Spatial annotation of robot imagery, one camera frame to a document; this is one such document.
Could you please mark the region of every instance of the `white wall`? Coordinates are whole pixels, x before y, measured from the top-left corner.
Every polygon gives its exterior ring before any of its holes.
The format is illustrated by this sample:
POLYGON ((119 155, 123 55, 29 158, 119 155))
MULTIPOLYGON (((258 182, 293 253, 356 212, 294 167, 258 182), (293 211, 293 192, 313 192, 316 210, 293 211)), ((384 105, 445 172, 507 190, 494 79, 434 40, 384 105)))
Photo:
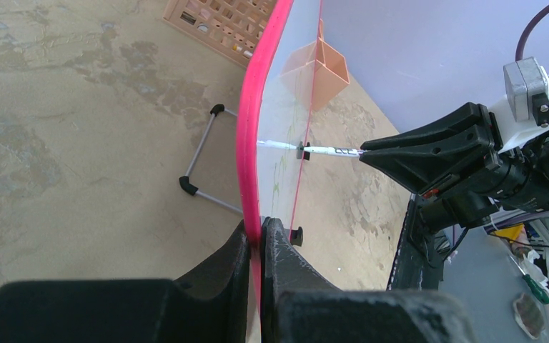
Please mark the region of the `white wall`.
MULTIPOLYGON (((505 93, 525 25, 549 0, 323 0, 325 40, 401 132, 505 93)), ((549 73, 549 15, 528 39, 549 73)))

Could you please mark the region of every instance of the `pink edge trim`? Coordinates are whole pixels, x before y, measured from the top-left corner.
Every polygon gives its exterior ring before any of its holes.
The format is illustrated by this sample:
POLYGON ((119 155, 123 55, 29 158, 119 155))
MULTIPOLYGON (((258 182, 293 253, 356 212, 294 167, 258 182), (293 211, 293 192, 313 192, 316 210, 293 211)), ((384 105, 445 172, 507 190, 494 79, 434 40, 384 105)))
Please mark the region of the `pink edge trim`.
POLYGON ((239 116, 237 119, 237 176, 241 193, 243 220, 249 244, 252 247, 252 273, 255 295, 260 308, 262 290, 262 265, 259 247, 262 239, 262 223, 259 217, 257 183, 257 128, 262 92, 266 84, 270 64, 275 57, 279 41, 287 23, 293 0, 279 0, 274 7, 264 33, 253 53, 241 88, 239 116))

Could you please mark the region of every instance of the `plastic basket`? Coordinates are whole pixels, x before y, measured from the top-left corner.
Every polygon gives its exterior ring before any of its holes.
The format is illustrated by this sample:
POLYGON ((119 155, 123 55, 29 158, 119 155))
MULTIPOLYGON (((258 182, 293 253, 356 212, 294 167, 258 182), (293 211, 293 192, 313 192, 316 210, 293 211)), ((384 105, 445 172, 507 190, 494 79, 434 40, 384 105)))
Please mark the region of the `plastic basket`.
POLYGON ((247 67, 276 0, 169 0, 163 19, 247 67))
POLYGON ((344 56, 323 41, 323 20, 317 40, 291 53, 281 73, 282 83, 306 109, 318 111, 350 84, 344 56), (311 89, 312 93, 300 91, 311 89))

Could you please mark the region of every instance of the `concrete floor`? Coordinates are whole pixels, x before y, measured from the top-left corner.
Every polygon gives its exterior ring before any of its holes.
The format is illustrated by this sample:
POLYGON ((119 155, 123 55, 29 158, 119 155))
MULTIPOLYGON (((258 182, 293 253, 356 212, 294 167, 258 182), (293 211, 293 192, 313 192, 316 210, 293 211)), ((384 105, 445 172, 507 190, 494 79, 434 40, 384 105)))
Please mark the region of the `concrete floor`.
MULTIPOLYGON (((239 222, 177 178, 213 104, 237 108, 244 70, 163 23, 166 2, 0 0, 0 285, 176 278, 239 222)), ((216 120, 193 183, 239 204, 234 128, 216 120)), ((310 141, 394 133, 353 82, 313 115, 310 141)), ((300 252, 343 289, 382 289, 407 196, 358 161, 312 159, 300 252)))

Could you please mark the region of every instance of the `screwdriver handle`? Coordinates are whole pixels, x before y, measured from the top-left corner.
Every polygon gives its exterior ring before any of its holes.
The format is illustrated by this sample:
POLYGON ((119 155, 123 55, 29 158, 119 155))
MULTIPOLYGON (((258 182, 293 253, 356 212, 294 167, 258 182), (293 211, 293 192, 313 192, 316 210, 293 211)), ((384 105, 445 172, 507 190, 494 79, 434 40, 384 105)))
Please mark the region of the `screwdriver handle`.
POLYGON ((531 294, 533 294, 537 300, 540 300, 544 305, 549 304, 548 294, 546 294, 546 291, 542 289, 529 274, 523 275, 523 280, 525 280, 529 289, 531 289, 531 294))

